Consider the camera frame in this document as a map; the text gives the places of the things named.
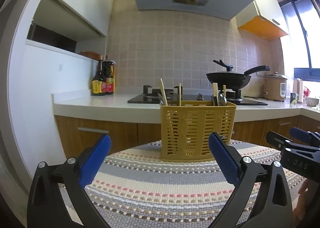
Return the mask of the person's right hand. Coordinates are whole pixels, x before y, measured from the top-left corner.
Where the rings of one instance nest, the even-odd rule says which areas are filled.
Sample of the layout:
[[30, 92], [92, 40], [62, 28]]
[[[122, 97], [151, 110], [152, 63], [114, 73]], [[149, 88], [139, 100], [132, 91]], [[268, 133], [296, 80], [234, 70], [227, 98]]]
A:
[[306, 215], [306, 207], [308, 206], [307, 202], [307, 193], [310, 186], [310, 180], [306, 179], [302, 186], [300, 187], [298, 194], [298, 201], [296, 208], [293, 210], [293, 226], [296, 227]]

